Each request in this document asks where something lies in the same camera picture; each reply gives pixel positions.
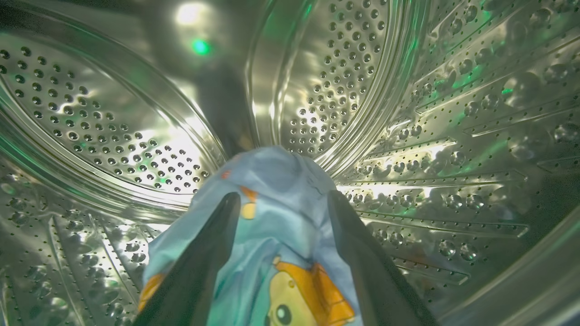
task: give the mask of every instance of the light blue fabric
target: light blue fabric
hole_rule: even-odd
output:
[[[227,178],[222,178],[230,171]],[[332,179],[311,159],[279,147],[260,148],[229,161],[194,196],[188,212],[153,240],[143,281],[167,271],[193,240],[223,196],[241,186],[257,192],[253,219],[240,217],[231,257],[217,275],[208,325],[264,325],[270,307],[273,259],[308,269],[324,267],[362,325],[350,268],[336,252],[327,193]]]

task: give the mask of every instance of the wrinkled cloth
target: wrinkled cloth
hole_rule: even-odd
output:
[[[241,197],[230,259],[217,274],[208,325],[362,325],[350,267],[340,258],[314,161],[279,147],[239,154],[206,180],[188,212],[149,245],[143,303],[222,198]]]

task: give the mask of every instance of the cartoon eye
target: cartoon eye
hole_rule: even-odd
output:
[[[279,305],[276,309],[276,317],[282,325],[290,325],[292,322],[292,313],[287,305]]]

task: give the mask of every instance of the stainless steel surface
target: stainless steel surface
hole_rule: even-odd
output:
[[[5,324],[129,325],[147,242],[273,144],[444,324],[574,318],[578,1],[81,3],[0,8]]]

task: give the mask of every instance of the cartoon character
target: cartoon character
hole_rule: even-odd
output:
[[[266,326],[342,326],[354,311],[318,263],[310,270],[274,259]]]

